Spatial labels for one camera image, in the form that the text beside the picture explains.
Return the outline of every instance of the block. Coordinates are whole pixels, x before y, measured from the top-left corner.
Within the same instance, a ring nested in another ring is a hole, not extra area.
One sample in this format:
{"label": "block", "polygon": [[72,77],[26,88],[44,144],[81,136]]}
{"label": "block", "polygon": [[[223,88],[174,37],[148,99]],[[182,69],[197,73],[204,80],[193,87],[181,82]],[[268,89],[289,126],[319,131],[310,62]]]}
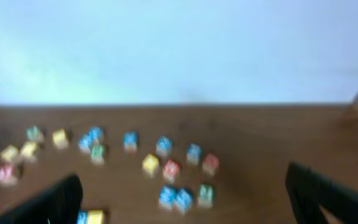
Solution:
{"label": "block", "polygon": [[159,163],[158,159],[151,154],[147,155],[142,163],[143,171],[149,177],[154,177],[156,175],[156,173],[158,172],[159,166],[160,166],[160,163]]}
{"label": "block", "polygon": [[93,144],[101,144],[104,140],[103,130],[99,127],[92,127],[88,134],[92,139]]}
{"label": "block", "polygon": [[8,146],[0,153],[1,159],[5,162],[11,162],[17,164],[21,161],[18,148],[15,146]]}
{"label": "block", "polygon": [[92,139],[89,134],[85,134],[79,141],[78,141],[78,148],[81,152],[90,154],[92,149]]}
{"label": "block", "polygon": [[86,217],[86,224],[105,224],[106,215],[102,210],[90,210]]}
{"label": "block", "polygon": [[212,154],[208,154],[203,162],[203,171],[210,176],[215,175],[219,167],[218,158]]}
{"label": "block", "polygon": [[37,143],[42,143],[44,141],[44,135],[42,134],[41,130],[36,126],[27,128],[26,134],[28,140],[35,141]]}
{"label": "block", "polygon": [[135,132],[128,132],[124,135],[124,150],[126,152],[137,151],[137,134]]}
{"label": "block", "polygon": [[26,141],[20,151],[20,156],[26,162],[37,162],[39,149],[39,145],[35,141]]}
{"label": "block", "polygon": [[168,162],[165,164],[163,168],[163,177],[164,179],[169,183],[174,183],[175,179],[179,175],[179,165],[176,162],[173,162],[172,160],[168,160]]}
{"label": "block", "polygon": [[53,143],[57,149],[66,149],[70,145],[68,142],[67,133],[64,129],[55,131],[52,134]]}
{"label": "block", "polygon": [[20,171],[13,163],[0,165],[0,186],[10,187],[17,184]]}
{"label": "block", "polygon": [[198,165],[201,159],[201,148],[196,144],[190,144],[187,150],[187,163],[191,165]]}
{"label": "block", "polygon": [[106,153],[106,149],[103,145],[95,145],[91,151],[91,162],[95,165],[103,165],[104,164],[104,155]]}
{"label": "block", "polygon": [[86,211],[79,211],[78,218],[76,224],[86,224],[86,219],[88,217],[88,212]]}
{"label": "block", "polygon": [[181,189],[175,197],[175,208],[178,209],[180,213],[185,214],[191,208],[192,204],[193,198],[189,191],[186,189]]}
{"label": "block", "polygon": [[214,200],[214,189],[208,184],[201,184],[198,191],[198,207],[211,208]]}
{"label": "block", "polygon": [[157,155],[165,158],[171,154],[172,151],[172,141],[162,136],[158,141],[156,145]]}
{"label": "block", "polygon": [[176,194],[177,191],[173,187],[163,186],[160,192],[160,207],[172,210]]}

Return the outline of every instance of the white wall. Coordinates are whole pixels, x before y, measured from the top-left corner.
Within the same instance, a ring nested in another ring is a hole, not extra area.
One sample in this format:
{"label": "white wall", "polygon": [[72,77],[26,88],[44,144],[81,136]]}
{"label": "white wall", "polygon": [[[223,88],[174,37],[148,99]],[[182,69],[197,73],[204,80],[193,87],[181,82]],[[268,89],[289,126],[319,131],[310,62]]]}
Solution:
{"label": "white wall", "polygon": [[0,105],[350,102],[358,1],[0,0]]}

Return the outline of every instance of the wall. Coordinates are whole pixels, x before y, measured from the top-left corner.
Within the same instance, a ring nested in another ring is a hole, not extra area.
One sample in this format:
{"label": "wall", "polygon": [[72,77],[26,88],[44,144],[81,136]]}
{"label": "wall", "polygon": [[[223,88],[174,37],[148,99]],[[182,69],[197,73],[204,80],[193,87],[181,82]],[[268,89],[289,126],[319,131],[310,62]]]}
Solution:
{"label": "wall", "polygon": [[358,1],[0,0],[0,105],[349,103]]}

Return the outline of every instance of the wooden table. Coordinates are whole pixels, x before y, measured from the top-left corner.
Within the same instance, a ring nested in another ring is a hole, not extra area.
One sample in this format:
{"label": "wooden table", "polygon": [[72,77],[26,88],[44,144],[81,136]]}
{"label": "wooden table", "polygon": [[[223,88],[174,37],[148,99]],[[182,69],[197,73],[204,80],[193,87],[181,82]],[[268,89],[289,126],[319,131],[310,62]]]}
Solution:
{"label": "wooden table", "polygon": [[[22,146],[25,130],[47,130],[36,164],[26,164],[21,181],[0,188],[0,214],[76,172],[84,189],[84,209],[103,208],[110,223],[295,223],[285,190],[285,172],[298,160],[358,190],[358,118],[346,105],[226,106],[149,108],[0,108],[0,149]],[[91,126],[106,129],[106,164],[94,166],[77,142]],[[71,146],[57,151],[51,133],[73,133]],[[139,132],[137,154],[125,154],[126,131]],[[193,207],[185,216],[158,209],[161,172],[146,179],[141,161],[155,151],[161,135],[173,139],[173,158],[184,164],[178,188],[194,193],[200,183],[216,188],[211,210]],[[189,143],[220,158],[212,179],[185,165]]]}

